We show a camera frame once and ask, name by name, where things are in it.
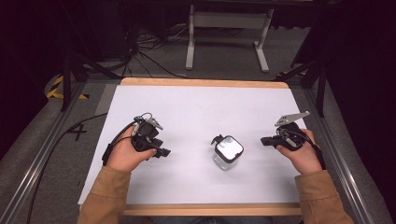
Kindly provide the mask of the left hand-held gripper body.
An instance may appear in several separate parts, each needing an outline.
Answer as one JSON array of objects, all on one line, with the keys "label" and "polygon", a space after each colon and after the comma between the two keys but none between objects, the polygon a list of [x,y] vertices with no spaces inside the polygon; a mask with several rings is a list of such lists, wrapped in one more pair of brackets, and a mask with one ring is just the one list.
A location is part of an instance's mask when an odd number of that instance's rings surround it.
[{"label": "left hand-held gripper body", "polygon": [[163,141],[157,139],[159,130],[163,127],[152,117],[151,113],[144,113],[134,118],[134,130],[132,132],[132,144],[134,148],[141,152],[151,148],[160,148]]}]

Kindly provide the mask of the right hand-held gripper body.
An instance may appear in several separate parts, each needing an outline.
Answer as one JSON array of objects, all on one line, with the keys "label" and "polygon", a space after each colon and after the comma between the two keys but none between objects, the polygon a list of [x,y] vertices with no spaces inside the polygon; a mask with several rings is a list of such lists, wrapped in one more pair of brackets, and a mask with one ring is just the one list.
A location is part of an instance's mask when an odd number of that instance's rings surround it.
[{"label": "right hand-held gripper body", "polygon": [[309,111],[297,114],[283,115],[276,122],[276,135],[271,140],[273,147],[283,146],[291,151],[298,150],[304,144],[307,136],[301,131],[296,120],[310,115]]}]

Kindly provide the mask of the clear jar with black lid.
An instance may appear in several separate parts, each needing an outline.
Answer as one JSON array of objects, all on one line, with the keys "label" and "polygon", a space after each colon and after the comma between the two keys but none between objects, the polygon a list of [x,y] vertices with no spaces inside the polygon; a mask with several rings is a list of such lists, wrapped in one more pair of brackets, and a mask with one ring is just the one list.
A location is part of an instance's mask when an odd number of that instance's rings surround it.
[{"label": "clear jar with black lid", "polygon": [[232,169],[244,152],[244,147],[231,135],[218,135],[213,138],[213,162],[222,170]]}]

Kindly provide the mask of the person's right hand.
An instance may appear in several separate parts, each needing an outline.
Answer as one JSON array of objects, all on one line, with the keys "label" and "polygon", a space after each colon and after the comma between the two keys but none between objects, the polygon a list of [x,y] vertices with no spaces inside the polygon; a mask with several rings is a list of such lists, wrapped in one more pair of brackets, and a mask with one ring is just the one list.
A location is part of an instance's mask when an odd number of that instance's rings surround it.
[{"label": "person's right hand", "polygon": [[302,129],[307,135],[311,143],[305,141],[303,146],[295,151],[290,151],[286,147],[277,146],[276,149],[285,157],[287,157],[294,168],[302,175],[322,170],[322,166],[318,160],[316,151],[313,148],[315,144],[314,135],[307,129]]}]

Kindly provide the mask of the person's left hand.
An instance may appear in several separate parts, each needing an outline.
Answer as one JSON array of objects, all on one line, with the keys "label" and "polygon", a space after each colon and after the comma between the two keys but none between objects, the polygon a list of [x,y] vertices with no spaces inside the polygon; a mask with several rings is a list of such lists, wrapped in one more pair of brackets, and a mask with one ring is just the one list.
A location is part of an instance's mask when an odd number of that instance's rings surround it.
[{"label": "person's left hand", "polygon": [[117,140],[106,162],[106,167],[131,173],[142,161],[153,157],[157,150],[151,148],[142,152],[134,149],[131,136],[134,126],[129,127]]}]

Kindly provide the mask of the white table mat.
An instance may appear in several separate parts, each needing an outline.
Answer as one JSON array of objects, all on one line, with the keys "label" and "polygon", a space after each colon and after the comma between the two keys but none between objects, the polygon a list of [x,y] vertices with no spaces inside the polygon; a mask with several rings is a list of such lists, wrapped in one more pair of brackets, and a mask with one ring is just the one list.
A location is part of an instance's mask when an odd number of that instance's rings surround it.
[{"label": "white table mat", "polygon": [[[170,154],[133,170],[128,204],[296,203],[297,171],[261,139],[275,135],[281,116],[298,110],[289,89],[119,86],[81,194],[88,195],[113,138],[134,117],[151,113]],[[227,171],[212,160],[211,142],[220,134],[244,147]]]}]

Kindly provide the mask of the black tripod stand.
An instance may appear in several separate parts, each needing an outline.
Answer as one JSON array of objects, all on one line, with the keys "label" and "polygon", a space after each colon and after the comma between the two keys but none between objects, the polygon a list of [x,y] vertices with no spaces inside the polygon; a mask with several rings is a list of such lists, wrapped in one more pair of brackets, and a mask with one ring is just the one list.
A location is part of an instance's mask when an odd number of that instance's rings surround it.
[{"label": "black tripod stand", "polygon": [[318,93],[316,98],[316,109],[318,114],[323,118],[324,111],[324,93],[326,85],[326,43],[329,34],[332,32],[332,15],[322,12],[314,20],[314,23],[300,46],[297,55],[291,63],[293,67],[296,63],[300,66],[293,68],[289,72],[279,73],[275,81],[286,81],[292,77],[305,72],[300,81],[303,89],[311,89],[318,81]]},{"label": "black tripod stand", "polygon": [[84,67],[85,64],[89,65],[94,71],[110,79],[120,79],[120,76],[117,76],[99,63],[87,58],[77,50],[77,46],[73,42],[72,31],[69,29],[72,25],[73,22],[71,22],[70,18],[58,25],[59,37],[65,52],[63,69],[61,72],[64,78],[63,112],[79,97],[77,93],[78,87],[83,87],[89,78],[87,69]]}]

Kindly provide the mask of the yellow black hazard tape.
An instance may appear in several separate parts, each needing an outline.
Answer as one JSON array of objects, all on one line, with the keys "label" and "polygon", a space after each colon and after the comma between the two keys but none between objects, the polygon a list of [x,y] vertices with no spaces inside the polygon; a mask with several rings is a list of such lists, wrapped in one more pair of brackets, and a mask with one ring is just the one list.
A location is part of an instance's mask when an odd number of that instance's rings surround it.
[{"label": "yellow black hazard tape", "polygon": [[59,75],[58,77],[55,78],[51,87],[49,88],[47,97],[63,99],[64,98],[64,92],[62,87],[63,84],[64,84],[64,77],[62,75]]}]

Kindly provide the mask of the white metal stand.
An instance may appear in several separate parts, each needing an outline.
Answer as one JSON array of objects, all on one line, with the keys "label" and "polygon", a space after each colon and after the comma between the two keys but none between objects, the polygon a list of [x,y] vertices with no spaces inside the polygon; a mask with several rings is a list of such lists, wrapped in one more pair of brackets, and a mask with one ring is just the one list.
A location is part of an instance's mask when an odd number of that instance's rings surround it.
[{"label": "white metal stand", "polygon": [[270,29],[270,23],[274,16],[274,10],[268,9],[264,13],[241,13],[241,12],[216,12],[200,11],[195,5],[190,5],[188,19],[189,42],[187,48],[185,69],[191,70],[194,62],[195,33],[196,28],[221,31],[230,35],[232,31],[242,32],[255,30],[260,36],[252,43],[255,49],[258,63],[263,73],[269,72],[269,65],[264,53],[264,41]]}]

